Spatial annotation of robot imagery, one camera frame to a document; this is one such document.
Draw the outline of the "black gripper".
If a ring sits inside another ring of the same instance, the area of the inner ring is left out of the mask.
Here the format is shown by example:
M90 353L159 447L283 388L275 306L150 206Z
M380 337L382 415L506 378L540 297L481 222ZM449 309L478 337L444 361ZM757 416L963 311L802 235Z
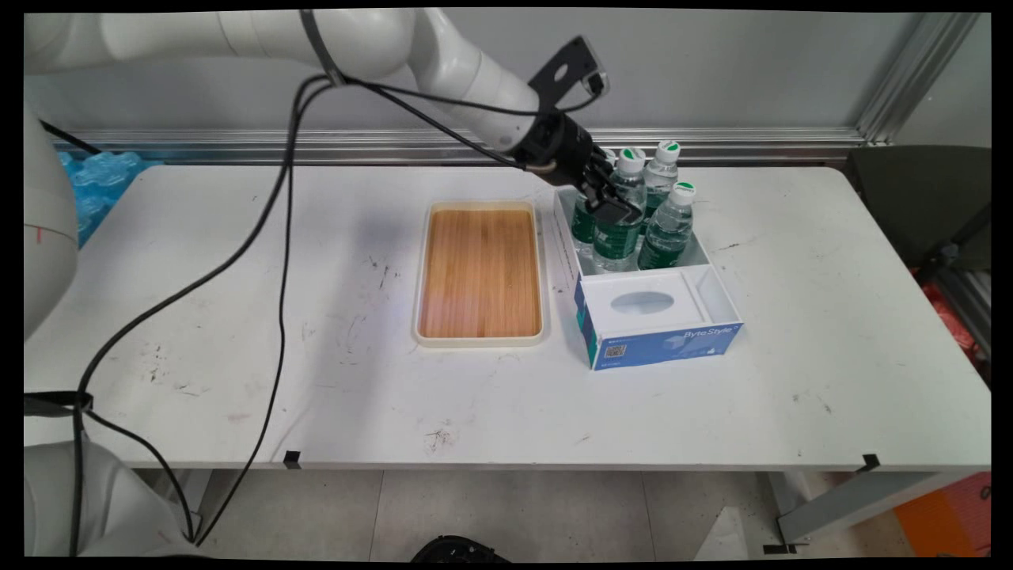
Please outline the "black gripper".
M576 188L585 194L585 208L597 222L618 225L637 221L643 209L625 198L612 177L617 155L601 150L590 133L565 113L540 116L510 158L534 166L536 177L553 187Z

